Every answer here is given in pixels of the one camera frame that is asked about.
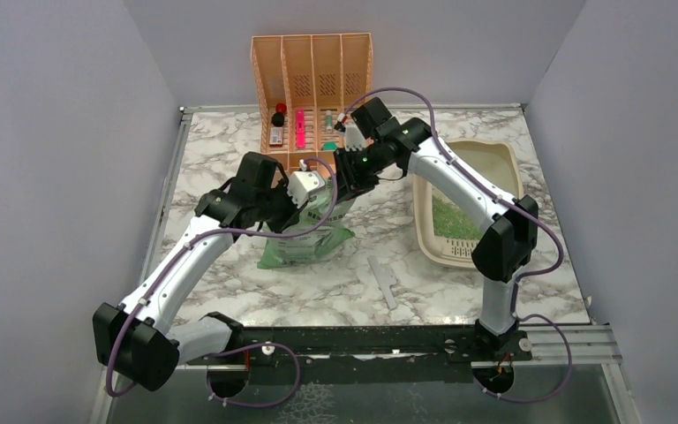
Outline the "green litter bag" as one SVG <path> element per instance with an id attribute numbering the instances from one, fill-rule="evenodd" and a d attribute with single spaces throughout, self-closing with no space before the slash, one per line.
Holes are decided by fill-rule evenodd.
<path id="1" fill-rule="evenodd" d="M 286 232 L 299 232 L 313 227 L 332 205 L 332 183 L 311 199 L 300 213 L 299 221 Z M 327 221 L 318 229 L 296 238 L 268 238 L 257 263 L 258 269 L 281 269 L 312 264 L 333 253 L 340 245 L 355 237 L 343 223 L 354 200 L 337 203 Z"/>

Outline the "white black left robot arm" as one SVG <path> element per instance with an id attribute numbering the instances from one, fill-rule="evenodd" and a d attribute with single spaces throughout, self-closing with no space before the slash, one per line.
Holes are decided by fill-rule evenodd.
<path id="1" fill-rule="evenodd" d="M 196 346 L 173 338 L 170 330 L 209 267 L 242 236 L 283 238 L 325 186 L 308 166 L 288 174 L 276 159 L 245 154 L 235 176 L 200 197 L 183 235 L 147 279 L 118 304 L 95 310 L 94 345 L 107 368 L 106 391 L 113 398 L 126 392 L 115 387 L 114 374 L 132 387 L 160 389 Z"/>

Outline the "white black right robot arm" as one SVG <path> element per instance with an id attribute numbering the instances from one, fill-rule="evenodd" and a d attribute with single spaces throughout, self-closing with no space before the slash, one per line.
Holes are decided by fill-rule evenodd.
<path id="1" fill-rule="evenodd" d="M 378 97 L 338 114 L 335 129 L 345 137 L 344 148 L 334 152 L 341 199 L 372 191 L 380 173 L 395 164 L 403 174 L 430 183 L 478 225 L 481 238 L 471 259 L 484 285 L 474 347 L 485 359 L 498 358 L 518 328 L 516 279 L 537 245 L 537 202 L 500 189 L 456 155 L 431 122 L 411 118 L 401 123 Z"/>

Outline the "beige litter box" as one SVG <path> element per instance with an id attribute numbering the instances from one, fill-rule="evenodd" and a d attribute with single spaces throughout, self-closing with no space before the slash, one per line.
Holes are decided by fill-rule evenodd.
<path id="1" fill-rule="evenodd" d="M 475 171 L 500 189 L 524 196 L 515 152 L 505 142 L 460 139 L 448 145 Z M 474 269 L 471 252 L 481 239 L 479 227 L 453 201 L 426 180 L 411 183 L 418 244 L 433 262 Z"/>

